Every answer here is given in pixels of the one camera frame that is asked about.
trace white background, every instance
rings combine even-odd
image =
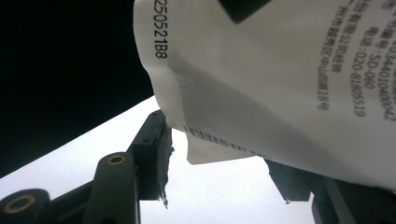
[[[125,151],[149,113],[157,109],[152,97],[3,177],[0,198],[20,189],[39,188],[54,199],[91,181],[97,162],[112,152]],[[142,223],[314,223],[311,202],[286,204],[263,159],[190,165],[185,134],[173,130],[173,141],[166,186],[168,209],[161,201],[142,201]]]

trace dark background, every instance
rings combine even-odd
[[[0,177],[153,94],[133,4],[0,2]]]

